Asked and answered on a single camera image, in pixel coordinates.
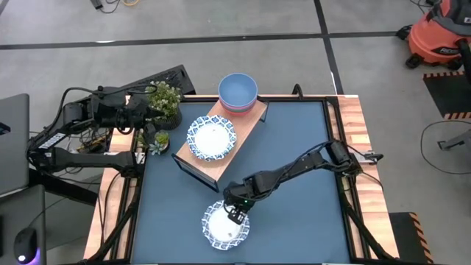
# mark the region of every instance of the computer mouse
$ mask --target computer mouse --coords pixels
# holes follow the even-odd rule
[[[24,228],[16,235],[13,252],[20,264],[28,264],[35,258],[38,248],[36,239],[36,230],[31,227]]]

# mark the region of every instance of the decorative plate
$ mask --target decorative plate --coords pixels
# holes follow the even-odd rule
[[[203,235],[212,247],[218,250],[229,250],[237,247],[247,238],[250,231],[249,217],[246,216],[242,224],[237,225],[227,218],[227,212],[223,207],[224,201],[218,201],[206,209],[201,219]]]
[[[197,118],[186,134],[191,152],[206,161],[224,158],[236,144],[236,139],[233,124],[219,115]]]

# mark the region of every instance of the black mat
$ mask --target black mat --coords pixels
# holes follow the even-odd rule
[[[444,118],[471,118],[471,85],[463,72],[424,74],[423,80]]]
[[[432,264],[419,217],[415,213],[390,213],[397,250],[402,261]]]

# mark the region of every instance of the gray floor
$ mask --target gray floor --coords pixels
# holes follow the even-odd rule
[[[327,29],[336,33],[393,31],[422,14],[409,0],[321,3]],[[0,45],[274,33],[320,33],[313,1],[141,0],[134,7],[120,4],[114,14],[105,15],[88,0],[9,0],[0,15]],[[373,147],[385,154],[379,171],[389,210],[419,214],[435,262],[468,264],[470,176],[438,172],[419,152],[422,129],[441,119],[422,74],[445,70],[406,69],[407,45],[396,38],[339,38],[331,43],[344,92],[360,95]],[[51,122],[67,87],[123,85],[181,63],[200,94],[216,93],[218,81],[234,71],[252,75],[261,93],[287,93],[296,82],[305,93],[335,93],[324,44],[308,39],[0,50],[0,97],[29,93],[31,129],[40,130]],[[448,170],[470,171],[462,149],[436,148],[436,141],[467,128],[433,128],[424,138],[425,154]],[[56,199],[48,196],[48,203]],[[91,207],[66,200],[46,214],[50,264],[82,257],[92,213]]]

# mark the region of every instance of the blue bowl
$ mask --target blue bowl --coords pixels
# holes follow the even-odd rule
[[[228,107],[246,107],[257,99],[257,83],[249,75],[234,73],[221,80],[219,99]]]

